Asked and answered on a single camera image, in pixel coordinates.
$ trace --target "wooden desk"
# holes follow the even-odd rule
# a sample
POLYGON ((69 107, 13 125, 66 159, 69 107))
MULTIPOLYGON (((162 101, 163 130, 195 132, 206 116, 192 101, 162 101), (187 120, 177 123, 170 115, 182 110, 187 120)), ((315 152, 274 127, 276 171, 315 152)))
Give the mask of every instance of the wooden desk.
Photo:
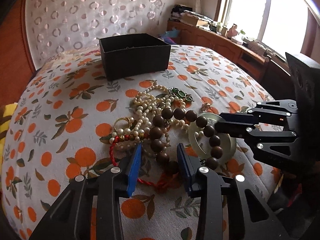
POLYGON ((168 21, 167 30, 171 31, 173 27, 180 30, 181 45, 203 46, 212 49, 241 67, 255 80, 259 81, 262 78, 266 68, 264 57, 214 32, 181 22, 168 21))

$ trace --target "window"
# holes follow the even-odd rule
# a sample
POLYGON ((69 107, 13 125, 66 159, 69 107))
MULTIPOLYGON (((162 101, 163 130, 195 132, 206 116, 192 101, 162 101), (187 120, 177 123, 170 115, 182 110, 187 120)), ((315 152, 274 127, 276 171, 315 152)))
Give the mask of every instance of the window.
POLYGON ((238 25, 246 36, 258 39, 285 57, 299 53, 303 44, 308 6, 304 0, 231 0, 224 24, 238 25))

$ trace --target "pendant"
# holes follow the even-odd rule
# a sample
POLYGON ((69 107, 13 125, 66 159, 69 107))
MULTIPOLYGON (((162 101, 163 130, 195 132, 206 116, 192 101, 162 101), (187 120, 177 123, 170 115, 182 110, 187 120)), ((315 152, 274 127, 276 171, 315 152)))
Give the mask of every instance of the pendant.
POLYGON ((169 92, 169 95, 172 97, 182 98, 183 101, 187 101, 187 102, 194 102, 191 94, 187 94, 180 89, 172 87, 172 88, 168 88, 168 92, 169 92))

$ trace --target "pile of jewelry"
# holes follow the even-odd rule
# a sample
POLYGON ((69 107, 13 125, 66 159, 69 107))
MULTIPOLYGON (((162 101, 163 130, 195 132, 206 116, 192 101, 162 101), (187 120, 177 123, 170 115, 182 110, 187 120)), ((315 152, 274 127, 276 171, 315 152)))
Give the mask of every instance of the pile of jewelry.
MULTIPOLYGON (((193 110, 186 111, 186 103, 193 102, 193 98, 190 94, 186 94, 182 90, 177 88, 166 88, 161 85, 154 85, 146 89, 143 92, 139 92, 133 99, 133 103, 136 106, 136 114, 139 119, 135 127, 116 130, 116 123, 119 120, 126 120, 129 127, 134 122, 133 117, 119 118, 115 123, 116 132, 112 133, 110 138, 110 157, 113 165, 116 166, 116 162, 113 157, 113 149, 119 142, 134 141, 139 143, 145 139, 151 140, 150 148, 156 153, 156 161, 164 167, 166 174, 173 175, 179 172, 178 163, 176 161, 170 161, 170 156, 165 153, 165 149, 170 145, 170 138, 167 128, 170 125, 179 125, 185 131, 188 130, 189 125, 185 122, 196 122, 196 125, 203 130, 195 133, 197 138, 203 135, 209 137, 209 144, 212 147, 211 157, 205 161, 205 165, 211 169, 216 169, 218 161, 223 152, 220 147, 220 138, 216 135, 213 126, 208 125, 208 120, 203 116, 197 116, 197 113, 193 110), (164 95, 162 98, 157 98, 150 94, 152 90, 160 90, 164 95), (178 106, 174 111, 171 109, 171 105, 178 106)), ((148 185, 154 185, 153 183, 138 180, 148 185)))

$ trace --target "blue gripper pad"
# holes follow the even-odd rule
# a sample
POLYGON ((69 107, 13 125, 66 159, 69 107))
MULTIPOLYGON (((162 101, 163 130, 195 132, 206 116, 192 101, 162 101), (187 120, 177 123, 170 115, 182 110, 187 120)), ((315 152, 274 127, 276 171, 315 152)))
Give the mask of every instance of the blue gripper pad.
POLYGON ((201 167, 200 159, 188 156, 184 150, 183 144, 179 143, 177 146, 177 160, 180 174, 184 179, 185 191, 191 198, 198 197, 201 186, 197 182, 196 172, 198 168, 201 167))
POLYGON ((137 184, 138 174, 141 166, 141 143, 138 143, 133 151, 133 156, 130 160, 130 170, 127 173, 128 176, 128 188, 127 194, 129 197, 132 196, 137 184))

